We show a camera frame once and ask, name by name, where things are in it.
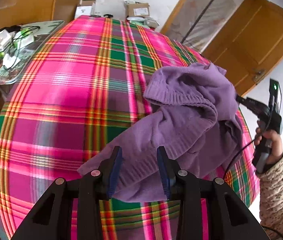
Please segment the floral sleeve right forearm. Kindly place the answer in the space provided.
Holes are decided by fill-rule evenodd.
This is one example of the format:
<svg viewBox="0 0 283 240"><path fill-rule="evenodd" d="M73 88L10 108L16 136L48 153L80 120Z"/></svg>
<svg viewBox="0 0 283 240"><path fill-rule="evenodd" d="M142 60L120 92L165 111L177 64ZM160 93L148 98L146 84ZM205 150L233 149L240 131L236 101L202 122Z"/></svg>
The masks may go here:
<svg viewBox="0 0 283 240"><path fill-rule="evenodd" d="M260 219L270 239L283 239L283 155L266 171L257 173L260 180Z"/></svg>

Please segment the person right hand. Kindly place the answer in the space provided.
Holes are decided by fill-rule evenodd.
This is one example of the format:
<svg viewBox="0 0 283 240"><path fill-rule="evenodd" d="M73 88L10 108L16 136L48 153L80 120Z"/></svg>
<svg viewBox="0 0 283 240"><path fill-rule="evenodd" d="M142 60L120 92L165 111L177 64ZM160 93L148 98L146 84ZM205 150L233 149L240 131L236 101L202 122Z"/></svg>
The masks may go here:
<svg viewBox="0 0 283 240"><path fill-rule="evenodd" d="M257 121L258 127L256 128L256 135L255 135L255 139L254 139L254 145L257 146L260 144L261 140L262 140L262 136L264 136L266 139L270 140L271 143L271 153L269 154L267 160L266 160L266 164L267 165L274 165L276 164L283 156L283 146L282 146L282 140L280 135L270 129L267 130L263 133L261 133L262 129L261 129L261 125L262 122L259 120Z"/></svg>

